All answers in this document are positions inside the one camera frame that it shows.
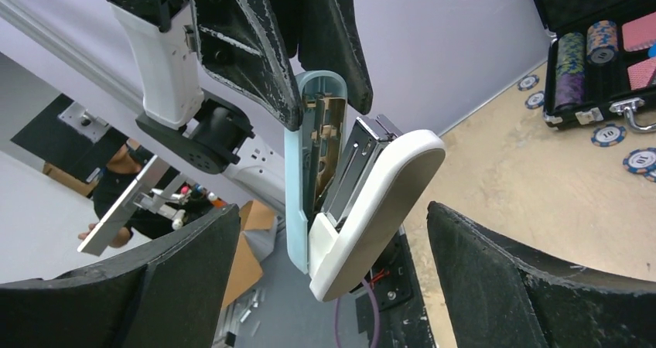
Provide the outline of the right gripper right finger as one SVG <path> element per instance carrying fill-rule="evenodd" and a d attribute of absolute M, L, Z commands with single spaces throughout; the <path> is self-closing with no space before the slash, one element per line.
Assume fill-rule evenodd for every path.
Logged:
<path fill-rule="evenodd" d="M 432 202 L 427 231 L 460 347 L 653 347 L 655 284 L 564 261 Z"/>

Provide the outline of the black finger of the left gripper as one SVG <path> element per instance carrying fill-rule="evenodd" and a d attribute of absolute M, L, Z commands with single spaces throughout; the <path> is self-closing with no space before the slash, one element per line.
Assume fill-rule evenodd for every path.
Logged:
<path fill-rule="evenodd" d="M 302 102 L 270 0 L 190 0 L 200 64 L 260 104 L 289 131 Z"/>

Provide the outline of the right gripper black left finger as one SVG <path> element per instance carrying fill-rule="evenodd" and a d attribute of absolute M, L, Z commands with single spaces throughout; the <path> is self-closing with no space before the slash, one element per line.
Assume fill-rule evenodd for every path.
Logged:
<path fill-rule="evenodd" d="M 61 276 L 1 286 L 3 347 L 209 347 L 238 238 L 239 210 Z"/>

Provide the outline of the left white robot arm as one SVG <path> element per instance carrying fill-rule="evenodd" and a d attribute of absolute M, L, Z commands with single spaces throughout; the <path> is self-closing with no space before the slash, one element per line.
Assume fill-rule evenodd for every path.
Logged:
<path fill-rule="evenodd" d="M 142 81 L 146 134 L 209 174 L 238 161 L 251 137 L 244 112 L 207 100 L 198 72 L 260 104 L 286 129 L 298 131 L 306 108 L 335 90 L 294 81 L 290 59 L 328 70 L 346 83 L 344 99 L 361 114 L 373 88 L 354 0 L 105 0 L 128 34 Z"/>

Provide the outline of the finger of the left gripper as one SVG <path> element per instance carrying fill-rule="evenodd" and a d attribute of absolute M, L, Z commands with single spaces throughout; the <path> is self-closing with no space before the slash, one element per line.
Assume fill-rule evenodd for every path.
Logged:
<path fill-rule="evenodd" d="M 368 114 L 373 87 L 361 46 L 354 0 L 269 0 L 289 58 L 304 70 L 330 70 L 347 83 L 348 104 Z"/>

